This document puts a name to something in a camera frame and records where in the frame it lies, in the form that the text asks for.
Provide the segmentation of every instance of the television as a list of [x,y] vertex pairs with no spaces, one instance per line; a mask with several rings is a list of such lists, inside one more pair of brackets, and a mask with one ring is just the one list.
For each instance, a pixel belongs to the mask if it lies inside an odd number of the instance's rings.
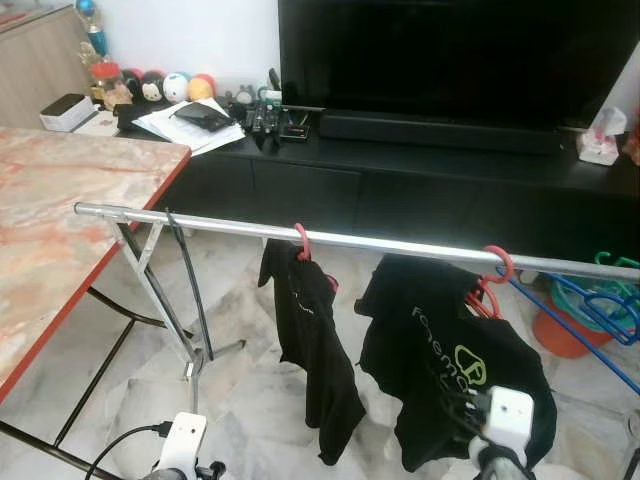
[[283,103],[587,127],[640,39],[638,0],[279,0]]

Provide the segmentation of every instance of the black tv cabinet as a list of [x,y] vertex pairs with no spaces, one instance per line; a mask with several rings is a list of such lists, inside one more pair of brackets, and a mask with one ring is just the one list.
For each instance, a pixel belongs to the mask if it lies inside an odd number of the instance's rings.
[[541,156],[312,134],[259,150],[247,137],[191,159],[156,209],[579,261],[639,257],[640,169],[579,161],[573,134],[562,147]]

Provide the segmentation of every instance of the green logo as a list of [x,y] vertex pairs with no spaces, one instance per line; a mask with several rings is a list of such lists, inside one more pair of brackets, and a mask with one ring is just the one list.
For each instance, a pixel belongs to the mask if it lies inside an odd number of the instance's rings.
[[464,345],[456,345],[455,357],[456,364],[469,385],[484,385],[487,381],[487,367],[480,357]]

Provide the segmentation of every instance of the marble floor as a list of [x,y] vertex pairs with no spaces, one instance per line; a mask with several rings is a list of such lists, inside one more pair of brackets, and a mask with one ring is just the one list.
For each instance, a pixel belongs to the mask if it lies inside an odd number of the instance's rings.
[[[245,338],[245,349],[206,366],[200,413],[209,421],[201,464],[226,463],[228,480],[284,479],[472,479],[469,462],[443,459],[409,474],[400,465],[393,434],[400,402],[381,393],[358,367],[356,383],[367,415],[337,465],[318,459],[318,432],[304,424],[305,373],[278,363],[272,287],[256,287],[262,254],[258,239],[198,232],[188,239],[216,346]],[[315,246],[316,260],[340,282],[334,314],[338,335],[355,364],[369,319],[353,312],[381,255]],[[163,233],[152,266],[184,325],[196,318],[186,271],[173,239]],[[473,265],[462,265],[481,272]],[[128,264],[116,256],[96,288],[139,313],[157,316]],[[558,435],[536,468],[540,480],[616,479],[630,442],[625,422],[638,397],[592,356],[563,360],[533,337],[536,308],[510,286],[494,288],[504,317],[543,359],[557,391]],[[115,342],[126,319],[85,295],[9,397],[0,418],[53,441],[89,378]],[[640,349],[609,344],[605,350],[640,375]],[[129,428],[172,420],[188,409],[184,365],[167,332],[136,325],[62,447],[92,461],[106,443]],[[162,440],[153,433],[131,437],[101,466],[123,478],[141,478],[157,459]],[[0,480],[72,480],[84,474],[0,434]]]

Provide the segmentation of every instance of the black shirt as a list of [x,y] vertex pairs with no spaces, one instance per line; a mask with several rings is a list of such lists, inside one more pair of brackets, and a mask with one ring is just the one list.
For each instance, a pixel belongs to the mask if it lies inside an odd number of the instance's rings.
[[493,385],[526,392],[535,402],[528,467],[553,444],[556,407],[540,357],[508,322],[467,310],[464,297],[478,278],[441,261],[389,255],[356,302],[357,313],[373,317],[361,367],[403,402],[395,432],[408,471],[441,457],[468,458],[473,434],[445,414],[444,392]]
[[306,423],[320,427],[319,456],[334,465],[365,411],[335,331],[332,284],[315,262],[298,260],[299,252],[289,242],[269,240],[258,286],[273,277],[280,361],[307,371]]

